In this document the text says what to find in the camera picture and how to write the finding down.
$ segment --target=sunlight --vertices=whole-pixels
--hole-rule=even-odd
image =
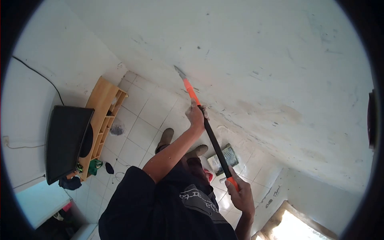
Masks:
[[[272,229],[270,238],[278,240],[329,240],[287,210],[284,211],[281,223]]]

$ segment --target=hand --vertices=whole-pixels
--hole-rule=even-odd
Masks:
[[[253,218],[255,214],[255,204],[253,202],[251,185],[241,179],[231,166],[229,166],[229,171],[240,189],[240,191],[237,192],[235,186],[230,181],[225,180],[225,186],[228,188],[228,194],[231,195],[233,205],[242,211],[243,214],[247,214]]]
[[[196,127],[197,129],[204,130],[204,118],[208,119],[207,106],[203,105],[204,115],[202,114],[200,108],[197,106],[197,103],[194,98],[191,98],[191,106],[186,110],[185,115],[188,120],[191,122],[191,127]]]

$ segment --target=black handle grip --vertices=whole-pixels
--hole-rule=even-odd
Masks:
[[[204,115],[203,107],[201,105],[198,105],[198,107],[200,108],[201,112]],[[228,169],[227,161],[225,160],[223,152],[221,151],[220,145],[218,144],[217,139],[215,137],[215,134],[212,131],[211,125],[209,125],[208,119],[206,119],[206,118],[204,118],[204,127],[205,127],[205,130],[207,131],[209,139],[211,140],[212,146],[215,149],[215,152],[217,154],[217,158],[220,161],[221,167],[223,168],[223,171],[224,171],[226,178],[232,177],[232,174],[230,173],[230,171]]]

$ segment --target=green bag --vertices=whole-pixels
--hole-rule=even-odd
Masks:
[[[93,159],[92,161],[89,162],[88,173],[96,176],[97,170],[101,168],[102,165],[103,165],[102,161],[98,159]]]

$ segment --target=orange handle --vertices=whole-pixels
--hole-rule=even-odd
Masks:
[[[237,192],[240,191],[239,186],[237,185],[237,182],[233,179],[233,177],[229,177],[227,178],[227,180],[230,181],[235,186]]]
[[[195,91],[193,90],[192,85],[189,83],[188,79],[183,79],[185,89],[189,93],[190,98],[194,98],[197,105],[201,105],[199,99],[196,96]]]

